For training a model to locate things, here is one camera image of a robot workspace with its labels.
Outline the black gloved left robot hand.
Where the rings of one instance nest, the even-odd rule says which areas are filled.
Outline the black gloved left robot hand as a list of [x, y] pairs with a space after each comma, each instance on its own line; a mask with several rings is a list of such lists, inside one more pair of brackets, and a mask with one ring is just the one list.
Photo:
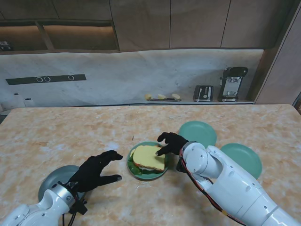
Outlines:
[[69, 179], [69, 183], [74, 183], [75, 191], [79, 193], [89, 192], [95, 188], [122, 179], [121, 175], [100, 176], [102, 170], [111, 162], [122, 160], [123, 156], [114, 150], [109, 150], [97, 156], [90, 156]]

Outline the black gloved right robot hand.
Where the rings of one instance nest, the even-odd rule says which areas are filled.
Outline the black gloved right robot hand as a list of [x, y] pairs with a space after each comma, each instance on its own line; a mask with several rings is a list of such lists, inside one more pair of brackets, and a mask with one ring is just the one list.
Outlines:
[[188, 142], [185, 138], [172, 132], [163, 132], [157, 139], [158, 142], [164, 141], [166, 146], [156, 151], [156, 156], [173, 153], [179, 155], [180, 150]]

